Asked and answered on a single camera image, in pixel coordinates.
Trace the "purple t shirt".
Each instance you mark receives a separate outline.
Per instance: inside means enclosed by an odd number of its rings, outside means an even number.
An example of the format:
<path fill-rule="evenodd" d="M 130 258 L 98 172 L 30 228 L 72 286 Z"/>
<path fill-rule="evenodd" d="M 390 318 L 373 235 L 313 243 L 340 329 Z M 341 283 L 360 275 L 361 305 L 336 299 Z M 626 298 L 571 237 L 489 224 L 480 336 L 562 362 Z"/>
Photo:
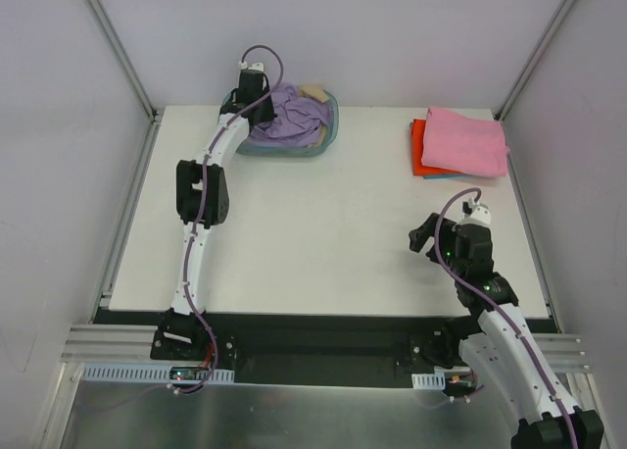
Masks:
<path fill-rule="evenodd" d="M 248 139 L 252 144 L 303 147 L 318 140 L 320 126 L 331 120 L 329 110 L 325 104 L 301 96 L 299 86 L 281 83 L 272 93 L 275 119 L 251 130 Z"/>

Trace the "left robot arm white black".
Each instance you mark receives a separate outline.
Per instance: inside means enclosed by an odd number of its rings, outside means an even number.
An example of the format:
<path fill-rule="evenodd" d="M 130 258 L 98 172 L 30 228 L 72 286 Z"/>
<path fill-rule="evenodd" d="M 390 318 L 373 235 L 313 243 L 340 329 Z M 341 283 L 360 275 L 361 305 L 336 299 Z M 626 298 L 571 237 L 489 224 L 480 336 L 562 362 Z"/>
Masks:
<path fill-rule="evenodd" d="M 154 334 L 153 360 L 217 359 L 215 337 L 203 313 L 217 228 L 229 212 L 226 167 L 251 128 L 275 117 L 271 90 L 262 63 L 241 63 L 238 85 L 220 107 L 215 134 L 195 158 L 177 163 L 183 251 L 170 306 Z"/>

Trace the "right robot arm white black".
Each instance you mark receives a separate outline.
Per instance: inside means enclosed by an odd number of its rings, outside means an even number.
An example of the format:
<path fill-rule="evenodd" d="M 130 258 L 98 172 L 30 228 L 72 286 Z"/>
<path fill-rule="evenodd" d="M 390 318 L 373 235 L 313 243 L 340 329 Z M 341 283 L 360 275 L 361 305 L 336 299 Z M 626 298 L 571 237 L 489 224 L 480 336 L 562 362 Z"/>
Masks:
<path fill-rule="evenodd" d="M 431 214 L 409 234 L 410 250 L 424 252 L 451 275 L 468 315 L 445 322 L 419 346 L 430 364 L 467 365 L 497 397 L 510 424 L 513 448 L 599 448 L 604 426 L 585 410 L 550 368 L 529 329 L 518 298 L 494 269 L 491 230 L 465 217 L 456 223 Z"/>

